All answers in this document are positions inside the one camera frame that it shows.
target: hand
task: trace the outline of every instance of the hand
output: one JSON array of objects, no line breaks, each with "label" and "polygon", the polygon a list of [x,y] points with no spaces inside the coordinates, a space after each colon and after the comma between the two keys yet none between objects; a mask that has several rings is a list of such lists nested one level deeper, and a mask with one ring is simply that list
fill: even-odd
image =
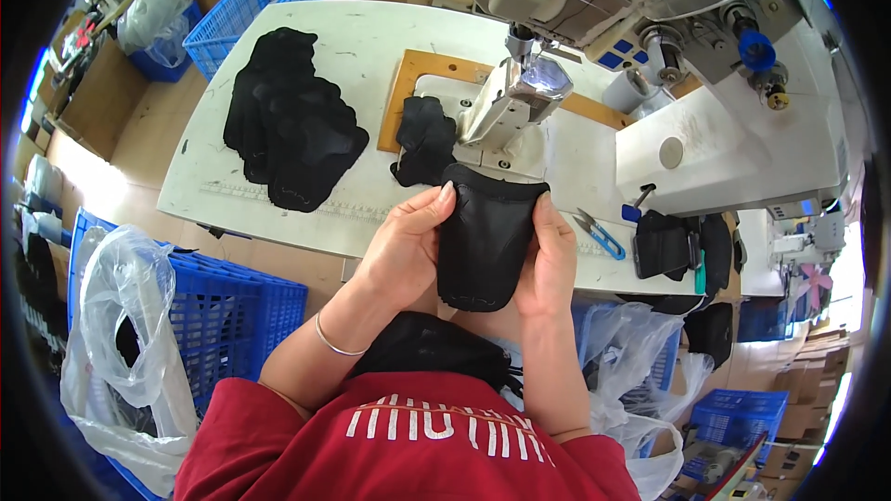
[{"label": "hand", "polygon": [[437,275],[437,227],[454,211],[451,181],[395,206],[374,234],[353,278],[395,312],[417,300]]},{"label": "hand", "polygon": [[569,310],[575,284],[575,233],[551,202],[538,197],[532,211],[536,235],[519,275],[513,300],[521,317],[552,317]]}]

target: silver bracelet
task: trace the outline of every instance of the silver bracelet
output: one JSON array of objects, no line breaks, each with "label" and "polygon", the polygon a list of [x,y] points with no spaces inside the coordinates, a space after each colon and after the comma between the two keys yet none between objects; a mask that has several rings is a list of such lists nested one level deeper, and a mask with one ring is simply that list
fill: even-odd
[{"label": "silver bracelet", "polygon": [[362,354],[364,354],[365,352],[368,351],[368,349],[365,349],[364,351],[358,351],[358,352],[341,351],[339,348],[337,348],[336,346],[331,344],[328,341],[328,339],[325,338],[325,335],[322,333],[322,323],[321,322],[322,322],[322,311],[319,310],[319,313],[316,314],[316,334],[319,336],[319,339],[321,339],[322,342],[324,342],[328,346],[328,348],[330,348],[332,351],[335,351],[338,354],[343,354],[344,356],[362,356]]}]

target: red t-shirt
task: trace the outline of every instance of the red t-shirt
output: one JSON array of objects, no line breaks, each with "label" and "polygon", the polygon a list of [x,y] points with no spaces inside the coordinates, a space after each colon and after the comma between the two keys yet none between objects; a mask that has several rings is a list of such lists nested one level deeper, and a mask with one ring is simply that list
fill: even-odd
[{"label": "red t-shirt", "polygon": [[616,441],[558,445],[484,382],[442,372],[365,373],[309,421],[225,379],[174,488],[181,500],[466,497],[640,498]]}]

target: pink pinwheel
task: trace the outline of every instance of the pink pinwheel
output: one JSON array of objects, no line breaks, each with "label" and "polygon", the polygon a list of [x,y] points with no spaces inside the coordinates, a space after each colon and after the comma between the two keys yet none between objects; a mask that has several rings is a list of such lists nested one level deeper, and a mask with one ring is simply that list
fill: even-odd
[{"label": "pink pinwheel", "polygon": [[813,263],[802,263],[801,272],[807,278],[798,287],[796,299],[804,296],[807,291],[811,291],[811,308],[820,309],[820,289],[831,290],[832,277],[820,273],[820,268],[815,267]]}]

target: person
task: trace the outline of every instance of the person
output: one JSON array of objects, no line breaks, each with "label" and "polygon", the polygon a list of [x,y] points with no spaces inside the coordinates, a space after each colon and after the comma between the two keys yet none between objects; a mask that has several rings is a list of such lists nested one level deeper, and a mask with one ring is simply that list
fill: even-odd
[{"label": "person", "polygon": [[[485,379],[418,370],[429,362],[411,367],[430,353],[412,340],[461,329],[430,315],[435,304],[417,310],[435,296],[437,227],[455,196],[449,182],[395,206],[354,276],[274,349],[259,382],[217,384],[176,474],[175,499],[640,498],[623,449],[589,426],[569,311],[575,234],[549,193],[536,202],[535,237],[509,306],[452,318],[469,327],[514,318],[523,409],[508,402],[519,403],[507,387],[499,395]],[[397,321],[410,328],[416,319],[437,331],[387,338]],[[384,339],[372,367],[357,371]],[[463,356],[440,347],[433,351],[447,352],[444,359]],[[439,363],[439,354],[429,358]],[[474,374],[485,364],[463,366]]]}]

